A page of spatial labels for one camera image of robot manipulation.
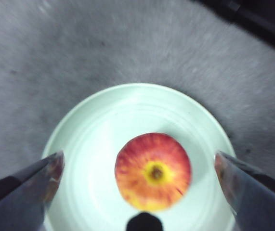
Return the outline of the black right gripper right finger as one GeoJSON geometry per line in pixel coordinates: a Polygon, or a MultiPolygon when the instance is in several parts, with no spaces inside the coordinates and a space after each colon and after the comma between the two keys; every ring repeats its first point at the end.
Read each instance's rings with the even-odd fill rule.
{"type": "Polygon", "coordinates": [[[217,152],[214,168],[242,231],[275,231],[275,179],[257,167],[217,152]]]}

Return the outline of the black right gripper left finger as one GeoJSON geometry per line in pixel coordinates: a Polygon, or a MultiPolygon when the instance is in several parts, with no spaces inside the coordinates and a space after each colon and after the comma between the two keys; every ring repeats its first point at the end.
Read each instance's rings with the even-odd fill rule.
{"type": "Polygon", "coordinates": [[[58,151],[0,179],[0,231],[40,230],[64,167],[64,153],[58,151]]]}

